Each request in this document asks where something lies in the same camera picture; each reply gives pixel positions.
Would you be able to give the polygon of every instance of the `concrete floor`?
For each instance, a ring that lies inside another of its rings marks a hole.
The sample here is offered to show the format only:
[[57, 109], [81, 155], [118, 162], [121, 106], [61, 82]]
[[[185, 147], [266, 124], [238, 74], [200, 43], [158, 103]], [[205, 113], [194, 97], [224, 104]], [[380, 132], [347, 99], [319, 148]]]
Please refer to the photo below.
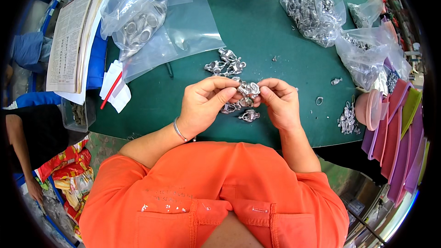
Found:
[[[97, 175], [101, 163], [106, 158], [116, 154], [122, 146], [129, 142], [129, 140], [94, 132], [89, 134], [89, 138], [89, 142], [85, 147], [92, 155], [90, 166], [93, 168], [95, 175]], [[326, 162], [322, 158], [319, 159], [322, 165], [322, 171], [328, 176], [329, 185], [337, 195], [341, 195], [350, 189], [351, 183], [354, 181], [354, 178], [359, 175], [359, 172]]]

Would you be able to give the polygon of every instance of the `black shirt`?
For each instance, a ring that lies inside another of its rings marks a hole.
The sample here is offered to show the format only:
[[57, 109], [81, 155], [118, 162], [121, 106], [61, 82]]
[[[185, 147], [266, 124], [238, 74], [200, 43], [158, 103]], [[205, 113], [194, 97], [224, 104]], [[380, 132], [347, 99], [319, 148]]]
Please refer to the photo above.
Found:
[[[9, 114], [15, 114], [22, 119], [32, 170], [38, 169], [68, 147], [68, 131], [63, 126], [63, 118], [56, 105], [21, 107], [2, 110], [1, 113], [3, 119]], [[14, 172], [22, 172], [12, 146], [8, 147], [7, 154], [11, 157]]]

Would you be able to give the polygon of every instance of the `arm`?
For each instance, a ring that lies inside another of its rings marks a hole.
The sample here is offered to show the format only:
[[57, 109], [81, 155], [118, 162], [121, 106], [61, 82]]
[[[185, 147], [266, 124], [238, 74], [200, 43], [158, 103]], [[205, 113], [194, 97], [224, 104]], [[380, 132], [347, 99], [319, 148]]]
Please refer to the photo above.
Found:
[[[185, 88], [181, 115], [176, 121], [181, 134], [190, 140], [206, 130], [227, 101], [236, 102], [239, 83], [225, 77], [209, 77]], [[173, 124], [125, 144], [119, 154], [151, 169], [166, 152], [183, 144]]]
[[29, 159], [29, 150], [23, 130], [23, 121], [17, 115], [6, 115], [6, 131], [8, 132], [9, 144], [14, 148], [25, 176], [26, 185], [30, 196], [42, 203], [43, 194], [41, 187], [32, 175], [32, 168]]
[[280, 133], [283, 158], [290, 169], [296, 173], [321, 172], [320, 162], [300, 124], [297, 90], [273, 78], [262, 80], [258, 85], [261, 93], [254, 107], [261, 102], [267, 105], [269, 118]]

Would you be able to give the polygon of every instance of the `person in black shirt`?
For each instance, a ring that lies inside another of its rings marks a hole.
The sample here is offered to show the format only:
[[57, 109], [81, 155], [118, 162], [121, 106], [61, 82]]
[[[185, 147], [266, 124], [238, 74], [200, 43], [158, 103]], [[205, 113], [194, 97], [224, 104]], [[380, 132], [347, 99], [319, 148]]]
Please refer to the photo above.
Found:
[[2, 116], [6, 121], [7, 154], [13, 171], [23, 172], [30, 196], [41, 202], [41, 187], [32, 176], [32, 170], [81, 141], [87, 132], [65, 129], [61, 112], [54, 104], [2, 110]]

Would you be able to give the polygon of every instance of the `shirt pocket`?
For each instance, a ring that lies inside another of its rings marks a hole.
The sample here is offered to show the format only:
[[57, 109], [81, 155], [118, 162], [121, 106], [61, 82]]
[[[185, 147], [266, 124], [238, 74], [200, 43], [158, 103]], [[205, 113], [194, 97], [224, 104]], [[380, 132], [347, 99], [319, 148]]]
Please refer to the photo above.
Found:
[[317, 247], [313, 214], [274, 214], [273, 225], [271, 233], [279, 247]]
[[135, 247], [190, 247], [191, 215], [137, 212]]

